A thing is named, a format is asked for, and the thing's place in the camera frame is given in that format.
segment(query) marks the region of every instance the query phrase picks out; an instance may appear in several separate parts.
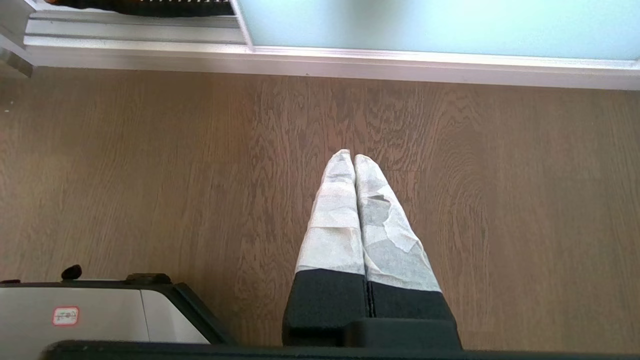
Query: sticker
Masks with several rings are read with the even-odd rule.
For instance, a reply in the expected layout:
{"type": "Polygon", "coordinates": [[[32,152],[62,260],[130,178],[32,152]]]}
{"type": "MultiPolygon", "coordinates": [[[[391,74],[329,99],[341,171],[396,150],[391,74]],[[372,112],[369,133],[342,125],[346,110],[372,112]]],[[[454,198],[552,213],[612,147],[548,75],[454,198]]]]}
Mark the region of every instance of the sticker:
{"type": "Polygon", "coordinates": [[[80,309],[76,306],[56,307],[53,311],[53,325],[71,326],[78,322],[80,309]]]}

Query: wooden floor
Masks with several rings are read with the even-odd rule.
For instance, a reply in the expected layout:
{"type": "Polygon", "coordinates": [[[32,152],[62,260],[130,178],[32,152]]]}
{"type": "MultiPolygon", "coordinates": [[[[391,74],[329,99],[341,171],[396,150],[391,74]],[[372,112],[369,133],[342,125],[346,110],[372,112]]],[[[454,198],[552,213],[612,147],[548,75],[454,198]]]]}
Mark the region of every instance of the wooden floor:
{"type": "Polygon", "coordinates": [[[0,79],[0,275],[166,272],[242,343],[278,345],[341,148],[385,171],[466,348],[640,353],[639,92],[47,68],[0,79]]]}

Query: wood grain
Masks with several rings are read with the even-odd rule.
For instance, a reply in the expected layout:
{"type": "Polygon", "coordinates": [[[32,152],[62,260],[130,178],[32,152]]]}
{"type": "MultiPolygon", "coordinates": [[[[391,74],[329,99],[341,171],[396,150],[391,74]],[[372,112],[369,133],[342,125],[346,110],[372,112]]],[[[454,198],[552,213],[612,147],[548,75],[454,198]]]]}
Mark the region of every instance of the wood grain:
{"type": "Polygon", "coordinates": [[[640,353],[639,119],[637,92],[41,68],[0,82],[0,277],[166,272],[278,345],[345,147],[387,174],[466,348],[640,353]]]}

